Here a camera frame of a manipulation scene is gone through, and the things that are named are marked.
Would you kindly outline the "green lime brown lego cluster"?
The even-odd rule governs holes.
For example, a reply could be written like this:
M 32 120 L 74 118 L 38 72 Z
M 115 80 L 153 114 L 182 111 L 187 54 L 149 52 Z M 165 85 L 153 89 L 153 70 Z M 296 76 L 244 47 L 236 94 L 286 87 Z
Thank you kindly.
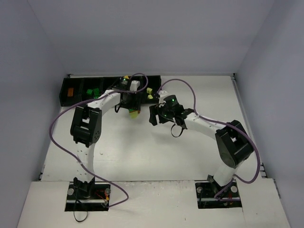
M 129 109 L 128 111 L 129 111 L 129 116 L 132 119 L 135 119 L 139 115 L 139 113 L 140 113 L 139 110 L 135 110 L 135 109 Z

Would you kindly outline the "lime rounded lego brick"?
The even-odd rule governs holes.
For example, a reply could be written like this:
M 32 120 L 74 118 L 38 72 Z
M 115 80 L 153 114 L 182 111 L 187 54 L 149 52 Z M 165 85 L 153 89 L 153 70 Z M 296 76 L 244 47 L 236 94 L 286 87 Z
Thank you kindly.
M 146 89 L 146 91 L 147 91 L 148 94 L 151 94 L 151 93 L 152 93 L 152 89 L 149 88 L 149 87 Z

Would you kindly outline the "green small lego brick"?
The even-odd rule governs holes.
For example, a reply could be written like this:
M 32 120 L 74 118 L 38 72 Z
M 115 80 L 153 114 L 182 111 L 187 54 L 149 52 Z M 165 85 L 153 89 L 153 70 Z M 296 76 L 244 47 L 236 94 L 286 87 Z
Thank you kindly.
M 93 90 L 92 89 L 87 89 L 86 95 L 91 96 L 92 94 L 93 94 Z

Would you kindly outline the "orange lego brick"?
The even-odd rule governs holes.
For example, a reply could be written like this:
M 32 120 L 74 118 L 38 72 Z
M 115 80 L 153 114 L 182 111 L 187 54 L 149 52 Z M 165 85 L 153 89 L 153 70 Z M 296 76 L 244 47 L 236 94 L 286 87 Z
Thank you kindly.
M 73 94 L 74 94 L 74 89 L 73 88 L 68 88 L 67 97 L 73 97 Z

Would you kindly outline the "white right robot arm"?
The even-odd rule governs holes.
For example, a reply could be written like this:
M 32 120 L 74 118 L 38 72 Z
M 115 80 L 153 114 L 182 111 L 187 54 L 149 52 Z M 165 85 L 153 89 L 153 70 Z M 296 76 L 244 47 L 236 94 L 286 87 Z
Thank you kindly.
M 206 121 L 206 117 L 199 117 L 193 109 L 185 109 L 175 95 L 168 94 L 161 95 L 160 102 L 151 105 L 149 110 L 149 122 L 153 126 L 172 122 L 182 130 L 193 130 L 216 141 L 222 165 L 209 181 L 215 182 L 219 187 L 224 187 L 232 180 L 238 167 L 253 152 L 253 147 L 246 138 L 247 133 L 238 120 L 220 124 Z

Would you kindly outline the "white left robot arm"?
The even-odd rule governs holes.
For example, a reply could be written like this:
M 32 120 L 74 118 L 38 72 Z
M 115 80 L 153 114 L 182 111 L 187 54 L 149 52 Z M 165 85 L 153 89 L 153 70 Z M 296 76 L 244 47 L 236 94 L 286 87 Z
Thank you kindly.
M 102 118 L 114 108 L 140 110 L 147 80 L 143 77 L 121 77 L 104 92 L 87 104 L 75 107 L 70 134 L 76 144 L 78 168 L 73 185 L 78 194 L 88 199 L 95 188 L 94 151 L 102 133 Z

